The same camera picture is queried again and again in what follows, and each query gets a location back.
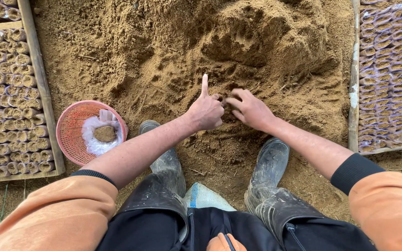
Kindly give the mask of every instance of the orange jacket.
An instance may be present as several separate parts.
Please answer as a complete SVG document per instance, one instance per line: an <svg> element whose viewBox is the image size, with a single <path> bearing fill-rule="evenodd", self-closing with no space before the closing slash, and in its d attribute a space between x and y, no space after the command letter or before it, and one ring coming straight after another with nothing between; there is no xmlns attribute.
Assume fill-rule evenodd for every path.
<svg viewBox="0 0 402 251"><path fill-rule="evenodd" d="M0 224L0 250L93 251L115 213L117 189L92 176L71 176L33 193ZM380 172L358 181L350 210L379 251L402 250L402 174ZM246 248L227 235L236 250ZM227 251L223 234L208 251Z"/></svg>

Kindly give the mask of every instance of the muddy boot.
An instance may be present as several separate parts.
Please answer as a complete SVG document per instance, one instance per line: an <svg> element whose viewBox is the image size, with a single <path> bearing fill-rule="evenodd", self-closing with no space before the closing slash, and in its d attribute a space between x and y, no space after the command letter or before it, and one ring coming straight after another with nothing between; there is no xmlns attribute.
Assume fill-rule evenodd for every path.
<svg viewBox="0 0 402 251"><path fill-rule="evenodd" d="M157 128L160 124L153 120L144 121L139 134ZM180 241L187 237L187 205L182 197L185 195L185 179L181 164L174 148L166 151L151 166L152 174L131 192L120 207L121 212L136 209L164 209L176 212L185 222L186 227L180 232Z"/></svg>
<svg viewBox="0 0 402 251"><path fill-rule="evenodd" d="M285 172L288 158L289 146L277 138L268 140L260 150L244 195L248 211L265 223L282 247L282 232L290 220L325 217L287 189L277 187Z"/></svg>

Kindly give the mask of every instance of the plastic basket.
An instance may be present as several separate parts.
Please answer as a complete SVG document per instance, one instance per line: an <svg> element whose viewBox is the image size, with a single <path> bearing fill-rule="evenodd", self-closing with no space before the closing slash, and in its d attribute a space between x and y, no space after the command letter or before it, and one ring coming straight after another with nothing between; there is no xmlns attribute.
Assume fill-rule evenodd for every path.
<svg viewBox="0 0 402 251"><path fill-rule="evenodd" d="M96 155L86 151L86 145L82 138L82 126L86 119L94 116L98 117L99 111L102 109L111 111L120 121L123 135L122 142L125 141L128 135L128 126L113 108L102 102L94 100L79 101L66 108L59 118L57 140L60 149L68 159L78 165L83 166L96 158Z"/></svg>

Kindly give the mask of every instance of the wooden frame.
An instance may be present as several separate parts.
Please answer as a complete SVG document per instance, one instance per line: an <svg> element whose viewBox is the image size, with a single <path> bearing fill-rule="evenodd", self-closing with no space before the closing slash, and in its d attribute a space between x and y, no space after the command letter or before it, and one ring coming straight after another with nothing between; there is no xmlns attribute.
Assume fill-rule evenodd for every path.
<svg viewBox="0 0 402 251"><path fill-rule="evenodd" d="M402 146L395 148L383 147L370 152L359 152L358 125L359 125L359 0L352 0L355 15L355 45L353 48L353 61L350 71L350 111L348 113L348 148L361 155L377 154L382 152L402 150Z"/></svg>
<svg viewBox="0 0 402 251"><path fill-rule="evenodd" d="M46 126L49 131L49 140L54 156L55 170L50 172L38 172L33 174L16 174L4 178L0 181L7 180L25 180L57 176L65 172L63 154L60 150L55 129L57 124L55 122L54 113L52 110L52 99L50 97L49 88L46 80L46 73L44 71L43 60L41 57L40 45L38 43L37 32L33 22L32 10L30 8L29 0L18 0L18 7L21 12L21 21L0 23L0 30L23 28L26 32L27 44L30 49L30 57L32 66L37 80L37 88L40 92L41 102L43 105L43 112L46 119Z"/></svg>

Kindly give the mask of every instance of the hand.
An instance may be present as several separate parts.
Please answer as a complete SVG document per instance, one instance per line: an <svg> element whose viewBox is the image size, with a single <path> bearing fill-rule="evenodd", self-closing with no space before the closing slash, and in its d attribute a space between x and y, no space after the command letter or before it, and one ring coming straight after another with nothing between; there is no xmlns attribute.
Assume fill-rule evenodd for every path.
<svg viewBox="0 0 402 251"><path fill-rule="evenodd" d="M207 74L204 74L201 95L185 113L195 123L197 130L215 129L223 123L221 116L224 114L224 108L221 102L218 101L220 94L216 93L211 96L207 94L207 79Z"/></svg>
<svg viewBox="0 0 402 251"><path fill-rule="evenodd" d="M245 125L267 133L276 117L263 101L254 97L249 90L233 89L232 95L242 100L240 102L236 98L226 98L226 103L238 109L232 109L232 114Z"/></svg>

